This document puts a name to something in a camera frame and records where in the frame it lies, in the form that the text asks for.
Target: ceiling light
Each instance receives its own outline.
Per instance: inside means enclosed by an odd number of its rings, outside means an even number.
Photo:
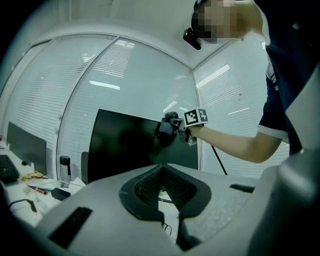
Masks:
[[[176,105],[177,102],[174,100],[172,101],[164,110],[163,112],[166,112],[168,109],[172,108],[174,105]]]
[[[111,89],[116,89],[116,90],[120,90],[120,86],[117,85],[112,85],[112,84],[108,84],[108,83],[104,83],[104,82],[97,82],[97,81],[89,81],[90,84],[95,85],[95,86],[102,86],[102,87],[108,87]]]
[[[244,110],[248,110],[249,108],[244,108],[244,109],[241,109],[241,110],[238,110],[238,111],[235,111],[235,112],[232,112],[232,113],[229,113],[228,115],[231,115],[231,114],[234,114],[234,113],[238,113],[238,112],[241,112],[241,111],[244,111]]]
[[[220,68],[218,71],[214,72],[213,74],[209,75],[207,78],[203,79],[201,82],[199,82],[196,87],[201,88],[205,84],[209,83],[213,79],[217,78],[218,76],[222,75],[224,72],[229,71],[230,66],[225,65],[224,67]]]

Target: white desk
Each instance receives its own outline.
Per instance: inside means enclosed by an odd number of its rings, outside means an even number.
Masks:
[[[34,202],[35,207],[38,210],[38,212],[33,212],[31,210],[30,204],[26,201],[22,201],[14,203],[10,207],[10,211],[15,217],[22,219],[29,223],[31,226],[35,227],[43,217],[41,211],[39,211],[39,209],[42,208],[42,205],[45,204],[47,208],[50,210],[57,206],[59,203],[61,203],[61,201],[53,198],[50,192],[48,192],[47,195],[37,192],[37,196],[41,200],[41,203],[36,202],[36,191],[29,188],[27,184],[21,180],[22,176],[33,172],[32,168],[28,165],[23,166],[21,164],[22,161],[12,151],[8,151],[7,149],[0,149],[0,155],[8,155],[20,174],[20,177],[16,182],[5,184],[5,189],[8,195],[8,204],[20,199],[29,199]],[[55,187],[60,187],[59,182],[53,185]],[[81,189],[80,186],[72,187],[74,188],[70,188],[70,190],[67,188],[63,189],[70,192],[72,195]]]
[[[162,199],[167,199],[171,201],[171,198],[168,196],[167,192],[161,192],[159,194],[159,197]],[[176,243],[177,236],[178,236],[178,230],[179,230],[179,211],[175,207],[173,203],[167,203],[167,202],[158,202],[158,209],[159,211],[163,212],[164,214],[164,222],[167,225],[170,225],[171,227],[171,235],[170,239],[173,243]]]

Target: water bottle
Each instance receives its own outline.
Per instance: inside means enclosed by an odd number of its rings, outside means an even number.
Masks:
[[[64,182],[71,182],[71,169],[70,169],[70,157],[62,155],[60,156],[60,178]],[[62,183],[62,188],[68,188],[69,184]]]

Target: computer monitor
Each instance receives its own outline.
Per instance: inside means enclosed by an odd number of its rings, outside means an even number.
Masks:
[[[29,166],[34,164],[34,169],[44,175],[47,174],[46,148],[47,142],[19,126],[9,122],[6,136],[10,150]]]
[[[91,136],[88,182],[155,164],[177,164],[198,169],[197,145],[156,138],[160,123],[99,109]]]

